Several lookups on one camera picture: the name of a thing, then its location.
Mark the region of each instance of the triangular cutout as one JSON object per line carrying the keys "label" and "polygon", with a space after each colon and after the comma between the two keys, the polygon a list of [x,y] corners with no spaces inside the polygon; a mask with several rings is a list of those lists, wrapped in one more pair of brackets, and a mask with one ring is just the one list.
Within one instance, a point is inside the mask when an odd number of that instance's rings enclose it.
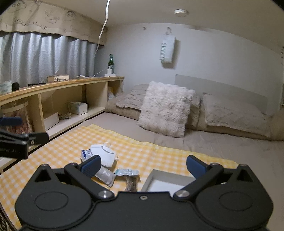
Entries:
{"label": "triangular cutout", "polygon": [[35,179],[35,182],[41,182],[41,181],[47,181],[47,180],[51,180],[51,178],[47,170],[42,170],[37,176],[37,178]]}
{"label": "triangular cutout", "polygon": [[244,169],[241,170],[240,174],[238,175],[237,180],[252,182],[250,175]]}

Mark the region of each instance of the gingham pattern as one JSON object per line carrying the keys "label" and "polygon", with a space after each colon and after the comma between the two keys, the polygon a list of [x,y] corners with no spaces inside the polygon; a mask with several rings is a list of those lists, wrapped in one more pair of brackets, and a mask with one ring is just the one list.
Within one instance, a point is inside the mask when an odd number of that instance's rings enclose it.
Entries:
{"label": "gingham pattern", "polygon": [[[48,163],[51,168],[62,168],[70,162],[80,163],[81,149],[89,149],[92,144],[105,142],[110,142],[111,149],[118,155],[119,160],[112,170],[131,168],[140,171],[141,181],[138,183],[138,190],[142,188],[152,169],[190,176],[185,164],[186,157],[190,154],[206,163],[218,162],[225,168],[237,167],[237,164],[231,160],[138,142],[94,124],[79,127],[74,132],[64,134],[44,145],[27,160],[22,160],[0,176],[0,202],[15,227],[17,229],[21,227],[14,210],[15,201],[40,164]],[[117,177],[111,190],[116,194],[125,187],[123,178]]]}

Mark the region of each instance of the silver bolt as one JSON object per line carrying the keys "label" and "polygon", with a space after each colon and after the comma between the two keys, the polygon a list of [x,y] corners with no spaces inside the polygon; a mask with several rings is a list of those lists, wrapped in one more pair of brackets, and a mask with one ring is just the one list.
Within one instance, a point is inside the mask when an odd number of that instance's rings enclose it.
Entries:
{"label": "silver bolt", "polygon": [[145,201],[145,200],[148,199],[148,197],[147,197],[147,196],[141,196],[140,199],[143,200],[143,201]]}
{"label": "silver bolt", "polygon": [[190,195],[189,191],[179,190],[176,192],[177,197],[188,197]]}
{"label": "silver bolt", "polygon": [[112,193],[111,193],[111,191],[103,190],[103,191],[100,191],[98,193],[98,196],[101,197],[101,198],[107,199],[107,198],[112,197]]}

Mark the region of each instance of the headboard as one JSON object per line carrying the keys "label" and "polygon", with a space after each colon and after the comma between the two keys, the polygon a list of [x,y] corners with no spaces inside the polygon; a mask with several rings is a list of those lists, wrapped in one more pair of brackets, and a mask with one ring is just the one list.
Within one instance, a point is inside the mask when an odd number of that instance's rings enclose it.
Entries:
{"label": "headboard", "polygon": [[215,96],[227,97],[232,100],[243,101],[255,105],[262,113],[266,113],[268,104],[267,97],[239,87],[185,75],[176,75],[175,84],[193,89],[199,95],[208,93]]}

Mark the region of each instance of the blanket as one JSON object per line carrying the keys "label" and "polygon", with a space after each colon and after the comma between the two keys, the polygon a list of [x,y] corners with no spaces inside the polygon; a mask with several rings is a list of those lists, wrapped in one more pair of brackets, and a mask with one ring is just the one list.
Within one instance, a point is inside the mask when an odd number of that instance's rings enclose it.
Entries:
{"label": "blanket", "polygon": [[177,85],[150,82],[138,124],[172,137],[183,137],[195,91]]}
{"label": "blanket", "polygon": [[[192,176],[186,169],[188,155],[194,155],[208,164],[217,162],[225,168],[237,167],[237,163],[231,160],[138,142],[94,124],[82,126],[74,132],[68,132],[50,141],[32,153],[27,160],[20,161],[0,175],[0,202],[14,226],[17,229],[21,227],[14,210],[16,199],[40,164],[47,163],[51,168],[62,168],[70,162],[80,163],[81,149],[89,149],[92,144],[105,142],[110,142],[111,149],[118,155],[118,161],[112,170],[131,168],[140,171],[138,190],[141,190],[152,169]],[[106,187],[97,178],[94,177],[93,180]],[[116,178],[110,190],[117,194],[125,187],[124,179]]]}

